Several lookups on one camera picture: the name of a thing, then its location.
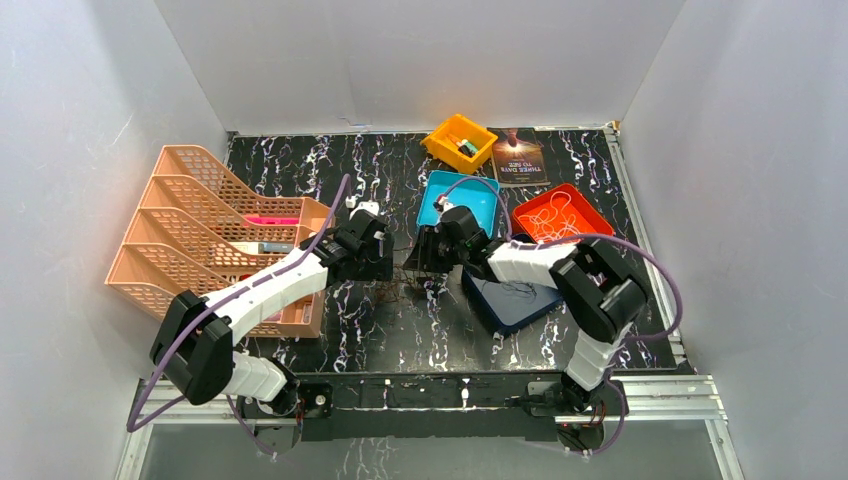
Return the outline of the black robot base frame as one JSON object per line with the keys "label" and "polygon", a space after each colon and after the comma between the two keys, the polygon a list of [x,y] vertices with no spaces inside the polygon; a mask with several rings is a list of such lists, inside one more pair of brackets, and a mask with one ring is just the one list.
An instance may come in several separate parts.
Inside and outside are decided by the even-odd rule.
{"label": "black robot base frame", "polygon": [[365,437],[512,438],[601,450],[630,407],[621,382],[578,392],[559,371],[428,374],[302,373],[273,408],[240,397],[236,410],[260,427],[289,423],[299,441]]}

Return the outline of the cyan square tray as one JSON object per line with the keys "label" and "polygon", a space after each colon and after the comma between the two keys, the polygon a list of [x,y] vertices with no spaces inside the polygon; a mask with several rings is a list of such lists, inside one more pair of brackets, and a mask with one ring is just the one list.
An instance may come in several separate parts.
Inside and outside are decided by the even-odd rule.
{"label": "cyan square tray", "polygon": [[499,205],[500,186],[492,178],[476,177],[447,171],[433,171],[427,179],[419,214],[416,237],[420,228],[435,226],[441,219],[433,208],[439,195],[447,195],[452,203],[468,207],[478,224],[492,238]]}

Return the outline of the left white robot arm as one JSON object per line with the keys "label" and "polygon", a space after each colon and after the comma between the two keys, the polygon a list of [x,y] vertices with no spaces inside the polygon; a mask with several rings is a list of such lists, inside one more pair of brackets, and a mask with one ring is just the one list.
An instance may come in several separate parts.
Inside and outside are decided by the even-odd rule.
{"label": "left white robot arm", "polygon": [[246,280],[203,296],[190,290],[178,294],[150,358],[157,375],[193,405],[235,395],[286,416],[297,407],[299,380],[277,360],[236,351],[238,343],[298,300],[340,282],[387,281],[392,273],[393,236],[387,224],[357,209],[346,222],[304,240]]}

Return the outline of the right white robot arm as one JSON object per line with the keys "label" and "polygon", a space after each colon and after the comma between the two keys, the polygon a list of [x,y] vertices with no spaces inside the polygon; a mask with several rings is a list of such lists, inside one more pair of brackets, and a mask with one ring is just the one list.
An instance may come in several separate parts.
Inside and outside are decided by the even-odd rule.
{"label": "right white robot arm", "polygon": [[557,290],[578,331],[564,369],[563,399],[571,411],[587,414],[601,403],[610,361],[648,303],[647,288],[611,240],[601,234],[559,244],[492,238],[469,208],[457,206],[436,225],[420,228],[403,266],[438,274],[460,266],[488,282]]}

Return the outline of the orange square tray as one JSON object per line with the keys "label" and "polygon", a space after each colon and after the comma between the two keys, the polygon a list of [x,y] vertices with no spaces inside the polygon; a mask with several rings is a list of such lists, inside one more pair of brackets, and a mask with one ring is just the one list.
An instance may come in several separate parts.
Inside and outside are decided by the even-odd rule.
{"label": "orange square tray", "polygon": [[515,231],[535,243],[549,243],[581,233],[614,235],[614,228],[572,184],[562,184],[516,206]]}

